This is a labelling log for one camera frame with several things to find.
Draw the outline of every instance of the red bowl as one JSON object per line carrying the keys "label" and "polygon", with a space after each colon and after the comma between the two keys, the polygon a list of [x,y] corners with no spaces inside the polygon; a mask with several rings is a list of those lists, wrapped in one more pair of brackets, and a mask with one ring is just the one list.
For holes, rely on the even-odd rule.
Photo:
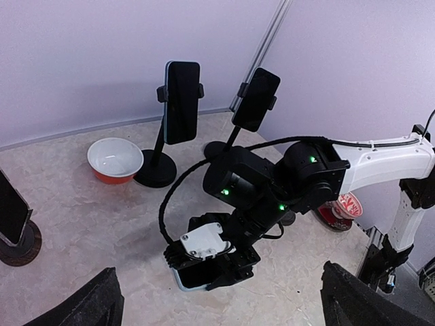
{"label": "red bowl", "polygon": [[89,147],[88,162],[102,182],[119,185],[129,182],[140,170],[143,154],[126,139],[105,138]]}
{"label": "red bowl", "polygon": [[332,203],[332,213],[337,219],[356,219],[362,215],[362,205],[354,194],[340,195]]}

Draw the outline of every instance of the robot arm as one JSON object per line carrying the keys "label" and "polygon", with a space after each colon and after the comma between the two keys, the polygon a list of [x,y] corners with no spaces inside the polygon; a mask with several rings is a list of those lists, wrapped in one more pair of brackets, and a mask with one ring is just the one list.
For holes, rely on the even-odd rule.
{"label": "robot arm", "polygon": [[[391,144],[384,147],[375,142],[299,142],[276,164],[233,147],[211,163],[203,188],[236,209],[191,218],[188,232],[166,249],[168,264],[192,287],[233,285],[253,276],[252,266],[260,257],[252,245],[287,211],[305,214],[339,194],[400,179],[401,201],[393,227],[382,251],[366,264],[366,280],[362,278],[366,283],[378,279],[406,261],[424,210],[435,204],[435,153],[421,134],[416,126],[409,137],[381,141]],[[419,142],[394,145],[406,139]]]}
{"label": "robot arm", "polygon": [[[410,137],[416,139],[419,135],[414,132]],[[403,140],[404,138],[399,138],[381,142],[398,143]],[[400,147],[361,148],[334,145],[334,148],[341,158],[350,163],[340,194],[375,183],[403,180],[400,183],[402,189],[398,211],[388,236],[397,252],[408,249],[414,243],[414,235],[425,210],[419,203],[413,204],[415,195],[406,191],[406,180],[414,179],[414,182],[426,185],[431,182],[429,178],[435,165],[432,144],[427,139],[422,139],[414,145]]]}

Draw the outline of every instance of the smartphone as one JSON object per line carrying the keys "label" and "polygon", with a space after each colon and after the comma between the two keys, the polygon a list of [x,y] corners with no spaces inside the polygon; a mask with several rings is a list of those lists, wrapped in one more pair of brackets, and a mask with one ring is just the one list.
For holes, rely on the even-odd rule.
{"label": "smartphone", "polygon": [[166,144],[191,141],[198,124],[200,66],[197,62],[171,61],[166,65],[168,101],[164,104]]}
{"label": "smartphone", "polygon": [[281,79],[263,68],[257,68],[232,123],[242,129],[255,132],[259,129],[267,110],[274,101]]}
{"label": "smartphone", "polygon": [[0,238],[18,245],[32,210],[0,170]]}

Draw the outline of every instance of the metal pole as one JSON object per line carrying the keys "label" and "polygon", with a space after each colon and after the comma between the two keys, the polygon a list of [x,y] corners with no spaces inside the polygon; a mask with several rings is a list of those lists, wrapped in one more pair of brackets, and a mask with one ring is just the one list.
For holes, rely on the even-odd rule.
{"label": "metal pole", "polygon": [[154,146],[154,152],[151,157],[150,165],[152,167],[156,167],[158,165],[158,161],[162,155],[162,150],[164,146],[164,137],[163,137],[163,122],[160,125],[160,130],[158,131],[156,145]]}
{"label": "metal pole", "polygon": [[[271,48],[271,44],[274,40],[274,38],[277,36],[278,30],[282,25],[282,22],[284,21],[285,15],[287,14],[290,5],[293,3],[293,0],[282,0],[281,3],[278,5],[277,11],[273,15],[273,18],[271,20],[271,23],[269,24],[266,34],[264,34],[262,41],[260,43],[260,46],[254,56],[254,59],[252,60],[248,73],[245,76],[245,79],[243,82],[249,83],[252,76],[255,73],[255,70],[261,66],[263,63],[263,60]],[[241,99],[236,95],[234,99],[231,102],[230,110],[235,112],[240,105]]]}
{"label": "metal pole", "polygon": [[238,126],[235,126],[234,129],[231,132],[230,138],[225,144],[224,151],[229,151],[234,144],[234,141],[236,140],[237,135],[239,134],[241,128]]}

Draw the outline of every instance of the round black base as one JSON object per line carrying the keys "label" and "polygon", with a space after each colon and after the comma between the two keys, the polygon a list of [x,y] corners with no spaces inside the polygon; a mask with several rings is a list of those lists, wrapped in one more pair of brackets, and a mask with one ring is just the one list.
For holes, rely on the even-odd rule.
{"label": "round black base", "polygon": [[153,153],[152,149],[142,151],[143,166],[135,175],[135,181],[146,187],[163,188],[174,182],[177,176],[177,166],[165,153],[161,153],[156,166],[151,166]]}
{"label": "round black base", "polygon": [[212,141],[206,144],[204,147],[205,158],[210,158],[212,156],[218,155],[219,153],[222,153],[224,147],[225,143],[223,141]]}
{"label": "round black base", "polygon": [[281,219],[281,223],[284,226],[290,226],[296,221],[296,213],[289,211],[284,215],[284,217]]}
{"label": "round black base", "polygon": [[10,247],[0,240],[0,261],[6,265],[19,267],[32,262],[41,251],[41,231],[33,221],[27,222],[22,235],[22,242]]}

